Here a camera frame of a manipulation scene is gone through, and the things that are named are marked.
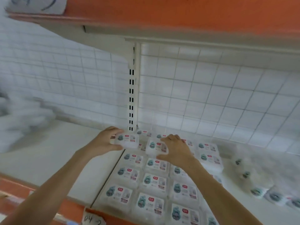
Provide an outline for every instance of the tile wall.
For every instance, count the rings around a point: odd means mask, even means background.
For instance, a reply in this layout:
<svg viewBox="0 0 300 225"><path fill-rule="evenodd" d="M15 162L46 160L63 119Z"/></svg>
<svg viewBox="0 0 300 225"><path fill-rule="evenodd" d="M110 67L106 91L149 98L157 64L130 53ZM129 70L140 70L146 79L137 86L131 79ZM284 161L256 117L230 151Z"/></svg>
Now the tile wall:
<svg viewBox="0 0 300 225"><path fill-rule="evenodd" d="M300 56L143 44L139 124L300 155Z"/></svg>
<svg viewBox="0 0 300 225"><path fill-rule="evenodd" d="M0 17L0 88L41 98L58 113L127 127L125 59Z"/></svg>

